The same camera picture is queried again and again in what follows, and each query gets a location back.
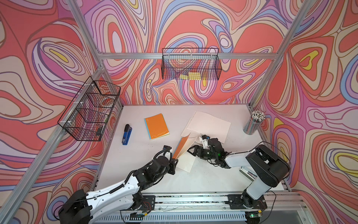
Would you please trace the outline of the white lined notebook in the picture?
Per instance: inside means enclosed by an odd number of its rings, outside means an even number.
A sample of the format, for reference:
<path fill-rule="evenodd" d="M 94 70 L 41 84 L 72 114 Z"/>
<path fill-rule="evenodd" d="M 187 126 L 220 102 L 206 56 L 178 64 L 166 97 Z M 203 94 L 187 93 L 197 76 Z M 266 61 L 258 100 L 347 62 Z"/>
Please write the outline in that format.
<path fill-rule="evenodd" d="M 208 113 L 196 111 L 188 121 L 181 136 L 190 138 L 207 135 L 210 138 L 217 138 L 221 143 L 225 143 L 231 123 Z"/>

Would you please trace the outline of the orange nusign notebook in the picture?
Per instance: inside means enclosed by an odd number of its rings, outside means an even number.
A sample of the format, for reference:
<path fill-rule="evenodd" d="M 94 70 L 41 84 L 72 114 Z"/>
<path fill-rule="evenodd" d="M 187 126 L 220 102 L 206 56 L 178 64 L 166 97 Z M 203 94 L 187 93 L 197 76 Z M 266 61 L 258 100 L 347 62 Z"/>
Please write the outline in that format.
<path fill-rule="evenodd" d="M 179 141 L 173 158 L 178 160 L 177 169 L 190 173 L 195 162 L 195 156 L 188 152 L 189 148 L 195 146 L 198 136 L 185 136 Z"/>
<path fill-rule="evenodd" d="M 170 134 L 164 116 L 161 113 L 145 118 L 145 125 L 151 140 Z"/>

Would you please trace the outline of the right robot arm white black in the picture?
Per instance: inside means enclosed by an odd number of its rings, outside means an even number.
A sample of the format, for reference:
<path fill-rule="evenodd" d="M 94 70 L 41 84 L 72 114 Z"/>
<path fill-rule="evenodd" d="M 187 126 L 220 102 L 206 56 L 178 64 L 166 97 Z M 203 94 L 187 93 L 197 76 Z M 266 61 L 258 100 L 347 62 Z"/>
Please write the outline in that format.
<path fill-rule="evenodd" d="M 266 192 L 276 187 L 291 171 L 291 166 L 278 154 L 260 142 L 246 152 L 227 152 L 217 138 L 200 137 L 201 145 L 190 147 L 187 152 L 224 169 L 251 167 L 256 178 L 240 196 L 240 206 L 252 209 Z"/>

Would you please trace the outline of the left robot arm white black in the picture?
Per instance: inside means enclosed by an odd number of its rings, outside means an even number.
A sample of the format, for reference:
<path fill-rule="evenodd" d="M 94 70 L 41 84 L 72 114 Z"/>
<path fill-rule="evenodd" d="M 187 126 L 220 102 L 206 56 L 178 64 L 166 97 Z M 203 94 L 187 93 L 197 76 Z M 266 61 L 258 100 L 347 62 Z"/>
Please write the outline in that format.
<path fill-rule="evenodd" d="M 164 146 L 150 162 L 131 171 L 123 181 L 87 193 L 76 191 L 59 207 L 55 217 L 62 224 L 92 224 L 117 211 L 140 211 L 139 217 L 144 217 L 154 210 L 155 196 L 145 197 L 142 191 L 157 185 L 164 175 L 174 175 L 177 163 L 172 148 Z"/>

